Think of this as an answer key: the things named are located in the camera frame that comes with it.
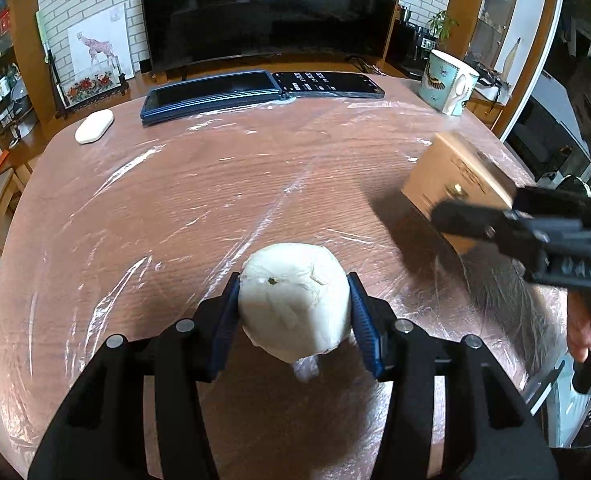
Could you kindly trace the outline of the person right hand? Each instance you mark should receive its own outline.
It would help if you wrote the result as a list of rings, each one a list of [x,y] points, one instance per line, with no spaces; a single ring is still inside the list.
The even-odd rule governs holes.
[[[591,311],[579,292],[568,292],[567,344],[576,363],[584,363],[591,353]]]

